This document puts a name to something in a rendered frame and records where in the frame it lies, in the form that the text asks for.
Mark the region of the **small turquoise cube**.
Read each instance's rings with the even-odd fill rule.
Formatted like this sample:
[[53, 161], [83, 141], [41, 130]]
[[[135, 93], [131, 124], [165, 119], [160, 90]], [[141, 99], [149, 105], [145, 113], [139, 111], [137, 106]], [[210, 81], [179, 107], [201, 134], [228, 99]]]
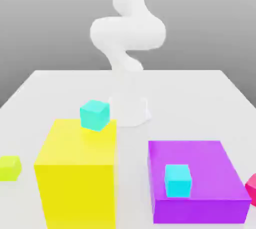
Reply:
[[89, 100], [80, 107], [82, 128], [100, 132], [110, 122], [110, 104], [98, 100]]

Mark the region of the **small cyan cube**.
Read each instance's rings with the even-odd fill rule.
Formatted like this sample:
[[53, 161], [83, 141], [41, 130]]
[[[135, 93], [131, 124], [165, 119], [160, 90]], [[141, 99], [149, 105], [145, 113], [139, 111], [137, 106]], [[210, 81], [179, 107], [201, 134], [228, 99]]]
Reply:
[[192, 176], [187, 164], [166, 164], [164, 183], [168, 198], [189, 198]]

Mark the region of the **small lime cube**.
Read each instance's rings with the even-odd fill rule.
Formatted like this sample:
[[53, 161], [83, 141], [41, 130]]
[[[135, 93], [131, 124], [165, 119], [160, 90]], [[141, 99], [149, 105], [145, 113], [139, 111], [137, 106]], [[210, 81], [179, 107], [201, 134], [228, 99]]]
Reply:
[[18, 155], [4, 155], [0, 157], [0, 182], [16, 181], [22, 171], [22, 164]]

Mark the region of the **small pink cube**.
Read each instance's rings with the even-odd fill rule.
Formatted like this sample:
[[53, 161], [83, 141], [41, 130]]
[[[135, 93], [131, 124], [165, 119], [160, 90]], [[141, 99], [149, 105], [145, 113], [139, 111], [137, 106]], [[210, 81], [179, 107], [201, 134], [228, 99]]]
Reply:
[[245, 183], [245, 189], [251, 198], [251, 204], [256, 207], [256, 173]]

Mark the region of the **large yellow box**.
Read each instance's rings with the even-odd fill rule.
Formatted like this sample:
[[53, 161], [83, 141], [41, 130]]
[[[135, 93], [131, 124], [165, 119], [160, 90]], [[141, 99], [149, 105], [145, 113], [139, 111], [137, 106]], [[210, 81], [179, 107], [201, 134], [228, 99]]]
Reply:
[[116, 229], [116, 134], [54, 121], [34, 163], [47, 229]]

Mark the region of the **large purple box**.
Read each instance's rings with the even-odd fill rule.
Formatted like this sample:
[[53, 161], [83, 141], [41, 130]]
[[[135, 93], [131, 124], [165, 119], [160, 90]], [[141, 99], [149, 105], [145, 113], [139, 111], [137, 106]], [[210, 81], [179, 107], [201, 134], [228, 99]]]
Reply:
[[[243, 224], [251, 204], [222, 143], [149, 141], [148, 174], [154, 224]], [[188, 198], [167, 197], [166, 165], [187, 165]]]

